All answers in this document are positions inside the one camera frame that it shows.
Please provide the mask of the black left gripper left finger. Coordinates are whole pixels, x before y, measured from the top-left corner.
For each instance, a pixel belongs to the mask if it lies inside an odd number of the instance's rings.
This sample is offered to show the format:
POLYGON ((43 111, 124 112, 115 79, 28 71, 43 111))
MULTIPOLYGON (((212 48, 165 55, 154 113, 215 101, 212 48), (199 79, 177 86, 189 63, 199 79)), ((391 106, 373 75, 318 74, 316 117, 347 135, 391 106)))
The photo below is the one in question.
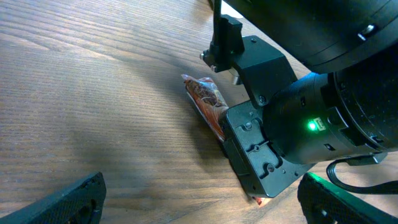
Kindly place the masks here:
POLYGON ((95 172, 20 210, 1 218, 1 223, 87 223, 101 220, 106 184, 95 172))

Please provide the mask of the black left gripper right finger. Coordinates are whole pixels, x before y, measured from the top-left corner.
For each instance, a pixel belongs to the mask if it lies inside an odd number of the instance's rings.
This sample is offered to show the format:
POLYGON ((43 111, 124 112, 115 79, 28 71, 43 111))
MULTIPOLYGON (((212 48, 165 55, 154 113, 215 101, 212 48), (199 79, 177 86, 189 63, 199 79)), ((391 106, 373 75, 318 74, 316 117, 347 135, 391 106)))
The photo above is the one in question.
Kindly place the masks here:
POLYGON ((308 223, 397 224, 397 217, 310 172, 300 181, 298 200, 308 223))

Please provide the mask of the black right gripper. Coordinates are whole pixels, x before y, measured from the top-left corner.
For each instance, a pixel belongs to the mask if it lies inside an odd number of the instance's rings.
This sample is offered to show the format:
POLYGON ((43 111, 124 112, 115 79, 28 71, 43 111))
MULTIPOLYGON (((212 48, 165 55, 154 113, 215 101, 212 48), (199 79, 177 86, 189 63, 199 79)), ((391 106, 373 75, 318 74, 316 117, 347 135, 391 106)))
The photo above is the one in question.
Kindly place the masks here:
POLYGON ((262 109, 250 101, 228 108, 220 115, 223 149, 243 190, 251 197, 274 198, 313 164, 294 164, 272 148, 263 130, 262 109))

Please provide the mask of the red brown snack bar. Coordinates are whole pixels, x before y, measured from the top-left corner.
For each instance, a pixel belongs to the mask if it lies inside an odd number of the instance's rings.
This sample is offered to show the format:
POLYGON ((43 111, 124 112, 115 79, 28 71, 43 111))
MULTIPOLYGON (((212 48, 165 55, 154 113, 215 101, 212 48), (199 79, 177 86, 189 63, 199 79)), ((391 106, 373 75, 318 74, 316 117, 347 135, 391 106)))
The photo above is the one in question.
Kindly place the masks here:
POLYGON ((194 78, 187 74, 181 77, 193 107, 215 134, 223 155, 228 158, 223 146, 225 135, 218 121, 229 107, 216 83, 210 77, 194 78))

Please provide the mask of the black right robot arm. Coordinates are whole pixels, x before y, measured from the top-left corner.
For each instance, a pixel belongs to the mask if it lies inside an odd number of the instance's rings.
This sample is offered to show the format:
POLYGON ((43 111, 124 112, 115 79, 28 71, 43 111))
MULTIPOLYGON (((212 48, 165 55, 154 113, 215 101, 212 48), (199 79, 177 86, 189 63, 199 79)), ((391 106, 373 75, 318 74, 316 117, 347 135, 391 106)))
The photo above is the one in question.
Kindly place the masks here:
POLYGON ((270 37, 220 20, 224 59, 249 101, 225 111, 224 148, 244 191, 273 198, 323 161, 397 150, 396 1, 231 1, 270 37))

